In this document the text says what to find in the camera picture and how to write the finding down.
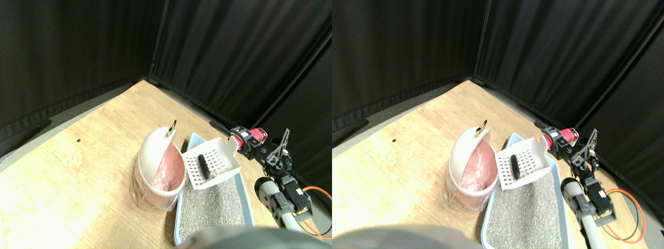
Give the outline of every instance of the black curtain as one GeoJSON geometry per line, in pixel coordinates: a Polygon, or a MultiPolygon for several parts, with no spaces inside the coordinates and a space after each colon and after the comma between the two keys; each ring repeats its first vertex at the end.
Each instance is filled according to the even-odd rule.
{"type": "Polygon", "coordinates": [[[293,94],[263,125],[271,137],[281,137],[286,128],[291,133],[287,150],[293,158],[293,169],[306,181],[332,195],[331,110],[329,94],[330,60],[326,53],[293,94]]]}
{"type": "Polygon", "coordinates": [[[484,1],[335,1],[333,131],[473,74],[484,1]]]}
{"type": "Polygon", "coordinates": [[[574,126],[617,86],[663,4],[493,0],[477,79],[574,126]]]}
{"type": "Polygon", "coordinates": [[[664,34],[580,130],[598,130],[602,165],[639,191],[664,218],[664,34]]]}
{"type": "Polygon", "coordinates": [[[0,142],[147,74],[161,1],[0,1],[0,142]]]}
{"type": "Polygon", "coordinates": [[[171,0],[150,78],[230,126],[255,127],[330,35],[330,1],[171,0]]]}

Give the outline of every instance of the wooden board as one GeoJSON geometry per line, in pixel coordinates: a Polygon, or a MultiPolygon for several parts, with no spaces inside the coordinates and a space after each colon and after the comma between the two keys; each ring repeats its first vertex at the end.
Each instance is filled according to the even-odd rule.
{"type": "MultiPolygon", "coordinates": [[[[175,212],[140,209],[129,194],[143,139],[173,120],[178,147],[192,132],[205,139],[225,137],[142,81],[1,172],[0,247],[173,247],[175,212]]],[[[236,158],[256,226],[275,227],[254,198],[261,166],[236,158]]]]}
{"type": "MultiPolygon", "coordinates": [[[[436,224],[461,230],[479,242],[485,213],[452,209],[443,191],[454,141],[484,120],[491,130],[491,145],[498,150],[513,132],[541,136],[532,122],[466,81],[334,158],[334,233],[381,224],[436,224]]],[[[568,166],[562,162],[559,168],[568,166]]],[[[600,180],[605,186],[613,182],[608,176],[600,180]]],[[[622,199],[614,203],[626,208],[622,199]]],[[[614,226],[634,228],[632,218],[623,220],[614,226]]],[[[568,223],[576,220],[568,217],[568,223]]],[[[611,238],[605,241],[609,248],[624,244],[611,238]]]]}

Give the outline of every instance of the slotted scoop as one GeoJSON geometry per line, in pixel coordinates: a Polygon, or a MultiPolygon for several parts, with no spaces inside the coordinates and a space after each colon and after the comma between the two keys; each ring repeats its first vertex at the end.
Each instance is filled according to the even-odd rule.
{"type": "Polygon", "coordinates": [[[550,165],[544,157],[546,143],[537,143],[535,138],[529,138],[515,143],[496,153],[498,178],[502,189],[516,189],[523,185],[537,181],[551,171],[550,165]],[[517,156],[521,178],[516,179],[512,172],[510,157],[517,156]]]}

